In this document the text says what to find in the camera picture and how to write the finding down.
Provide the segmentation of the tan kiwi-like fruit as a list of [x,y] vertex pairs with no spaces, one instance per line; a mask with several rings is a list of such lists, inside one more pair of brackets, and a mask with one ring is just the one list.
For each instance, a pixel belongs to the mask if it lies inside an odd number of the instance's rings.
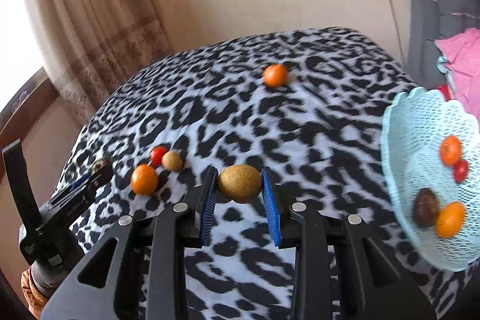
[[262,189],[261,174],[249,165],[230,166],[219,175],[218,186],[227,201],[249,203]]

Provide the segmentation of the large orange fruit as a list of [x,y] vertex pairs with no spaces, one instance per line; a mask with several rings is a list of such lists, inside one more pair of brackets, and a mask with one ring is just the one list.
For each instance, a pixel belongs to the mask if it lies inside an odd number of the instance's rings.
[[152,196],[159,184],[159,177],[154,167],[141,164],[137,166],[130,178],[132,191],[140,196]]

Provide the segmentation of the small orange tangerine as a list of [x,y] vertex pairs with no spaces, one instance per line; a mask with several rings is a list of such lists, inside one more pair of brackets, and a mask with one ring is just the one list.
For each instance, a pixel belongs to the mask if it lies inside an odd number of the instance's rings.
[[284,85],[289,76],[288,69],[282,64],[273,64],[263,71],[264,84],[270,88],[278,88]]

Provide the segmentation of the tan round fruit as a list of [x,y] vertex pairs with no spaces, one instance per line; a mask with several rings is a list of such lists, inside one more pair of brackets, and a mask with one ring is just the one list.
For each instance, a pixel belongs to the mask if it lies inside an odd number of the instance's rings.
[[167,171],[178,172],[183,168],[184,161],[181,154],[179,154],[177,151],[169,150],[163,155],[161,164],[162,167]]

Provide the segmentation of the wicker stool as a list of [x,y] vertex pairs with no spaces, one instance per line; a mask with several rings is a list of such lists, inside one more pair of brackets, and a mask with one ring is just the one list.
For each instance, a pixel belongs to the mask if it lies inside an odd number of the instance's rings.
[[33,282],[32,277],[32,268],[28,268],[21,275],[21,289],[24,294],[24,298],[28,304],[29,312],[36,318],[41,318],[41,312],[46,306],[49,298],[45,296],[41,291],[36,287]]

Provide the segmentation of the red cherry tomato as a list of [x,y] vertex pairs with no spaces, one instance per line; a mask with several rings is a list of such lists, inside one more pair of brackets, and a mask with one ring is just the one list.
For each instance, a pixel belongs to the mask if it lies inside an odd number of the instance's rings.
[[151,151],[149,153],[151,165],[161,166],[163,157],[167,152],[168,152],[168,150],[161,145],[155,146],[153,149],[151,149]]

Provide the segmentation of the leopard print table cloth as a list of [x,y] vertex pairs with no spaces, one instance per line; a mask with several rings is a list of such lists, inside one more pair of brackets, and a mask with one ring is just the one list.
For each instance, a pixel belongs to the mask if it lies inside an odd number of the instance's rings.
[[[289,71],[278,88],[262,77],[273,64]],[[382,48],[348,28],[244,37],[162,58],[121,85],[80,131],[59,185],[101,157],[115,175],[72,230],[89,250],[120,216],[150,218],[179,202],[210,166],[269,167],[277,184],[321,213],[363,218],[442,318],[465,297],[476,268],[439,271],[419,257],[391,210],[381,167],[383,112],[414,87]],[[159,145],[181,154],[180,171],[151,165]],[[132,191],[141,164],[159,177],[152,196]]]

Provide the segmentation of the brown fruit in basket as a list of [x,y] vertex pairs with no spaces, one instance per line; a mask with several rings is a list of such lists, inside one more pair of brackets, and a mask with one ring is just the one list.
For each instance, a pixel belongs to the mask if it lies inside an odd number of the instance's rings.
[[413,204],[413,220],[420,228],[433,227],[440,212],[439,200],[429,189],[422,188]]

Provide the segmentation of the light blue lattice basket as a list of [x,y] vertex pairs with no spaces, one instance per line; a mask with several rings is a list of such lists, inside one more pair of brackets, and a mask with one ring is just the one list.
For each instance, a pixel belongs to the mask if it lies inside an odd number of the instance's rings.
[[[432,266],[462,271],[479,258],[479,122],[456,100],[445,101],[438,90],[416,87],[399,93],[385,109],[382,120],[382,170],[394,215],[412,246]],[[469,173],[462,183],[443,165],[440,145],[456,136]],[[413,220],[417,193],[429,188],[441,206],[460,202],[465,222],[449,239]]]

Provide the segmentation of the orange fruit in basket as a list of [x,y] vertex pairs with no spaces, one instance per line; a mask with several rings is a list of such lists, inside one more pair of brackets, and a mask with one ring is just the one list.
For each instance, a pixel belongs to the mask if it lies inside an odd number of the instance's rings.
[[439,147],[439,156],[443,165],[455,165],[462,156],[462,145],[460,140],[454,135],[447,136]]
[[440,210],[434,230],[442,239],[454,237],[463,227],[466,208],[461,202],[452,202]]

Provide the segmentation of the beige patterned curtain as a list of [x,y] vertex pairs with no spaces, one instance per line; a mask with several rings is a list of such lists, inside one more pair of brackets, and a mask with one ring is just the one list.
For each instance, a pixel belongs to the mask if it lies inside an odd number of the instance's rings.
[[43,68],[80,124],[172,52],[159,0],[26,0]]

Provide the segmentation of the red tomato in basket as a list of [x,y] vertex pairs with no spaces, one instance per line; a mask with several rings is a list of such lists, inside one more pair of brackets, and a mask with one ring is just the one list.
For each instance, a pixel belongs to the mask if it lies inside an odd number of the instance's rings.
[[462,183],[466,180],[470,167],[469,163],[461,158],[453,166],[453,176],[457,183]]

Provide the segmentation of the pink blanket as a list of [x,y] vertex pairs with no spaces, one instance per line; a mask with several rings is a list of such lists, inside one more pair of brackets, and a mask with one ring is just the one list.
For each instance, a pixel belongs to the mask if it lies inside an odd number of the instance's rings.
[[479,120],[479,29],[468,28],[435,44],[440,51],[437,67],[446,77],[451,97]]

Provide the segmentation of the grey sofa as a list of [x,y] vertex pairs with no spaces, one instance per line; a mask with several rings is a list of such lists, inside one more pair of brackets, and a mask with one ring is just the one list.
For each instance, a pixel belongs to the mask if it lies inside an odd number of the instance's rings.
[[411,0],[411,22],[405,69],[421,87],[446,83],[435,42],[479,27],[479,0]]

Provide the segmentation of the wooden window frame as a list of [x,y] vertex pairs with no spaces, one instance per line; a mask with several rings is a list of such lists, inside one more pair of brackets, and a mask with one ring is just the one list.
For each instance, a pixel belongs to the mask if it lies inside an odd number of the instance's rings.
[[41,68],[1,110],[1,149],[17,139],[24,139],[58,95]]

